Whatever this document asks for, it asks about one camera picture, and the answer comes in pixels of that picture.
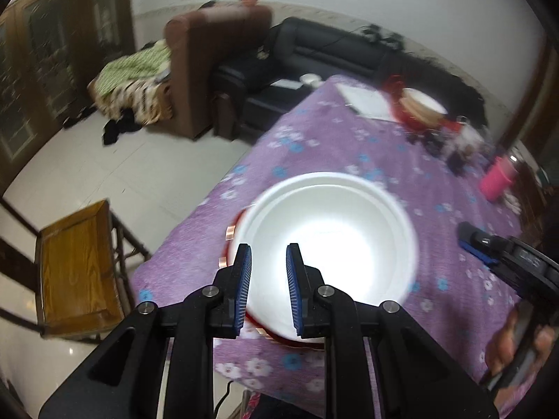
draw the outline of wooden chair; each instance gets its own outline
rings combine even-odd
[[[36,236],[35,261],[0,239],[0,272],[35,293],[37,323],[6,310],[0,318],[44,337],[90,341],[133,309],[126,259],[151,255],[111,212],[107,200],[81,209],[41,231],[0,197],[0,205]],[[124,240],[133,247],[124,253]]]

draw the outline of silver bolt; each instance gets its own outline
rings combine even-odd
[[[142,302],[138,306],[138,312],[140,312],[142,315],[148,315],[152,313],[154,310],[155,310],[155,304],[151,301]]]
[[[332,296],[335,293],[335,289],[334,287],[331,287],[330,285],[322,285],[320,287],[318,287],[318,294],[328,298],[328,296]]]
[[[400,305],[394,301],[385,301],[382,303],[382,308],[388,313],[396,313],[400,310]]]
[[[207,287],[204,287],[204,289],[202,290],[202,294],[206,298],[213,298],[218,293],[219,293],[219,288],[216,287],[215,285],[208,285]]]

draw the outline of brown sofa back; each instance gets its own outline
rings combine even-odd
[[[158,125],[189,138],[207,129],[212,68],[230,55],[262,45],[271,23],[272,11],[267,6],[218,6],[177,15],[167,22],[174,116]]]

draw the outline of floral tablecloth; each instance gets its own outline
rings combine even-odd
[[[334,76],[281,117],[135,271],[132,285],[138,298],[165,306],[210,284],[225,229],[273,184],[309,172],[348,172],[387,189],[409,213],[420,257],[404,307],[479,379],[486,369],[485,345],[504,323],[516,296],[458,247],[456,224],[466,220],[508,236],[519,232],[518,219],[484,199],[477,187],[480,170],[468,167],[465,177],[455,177],[421,144],[406,143],[398,124],[357,117],[337,93],[337,82],[365,86]],[[215,370],[228,378],[323,414],[322,352],[282,346],[246,322],[236,340],[214,340],[213,359]]]

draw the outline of white wall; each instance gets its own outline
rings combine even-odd
[[[268,0],[369,20],[423,44],[515,111],[535,67],[543,29],[525,0]],[[181,0],[132,0],[134,14]]]

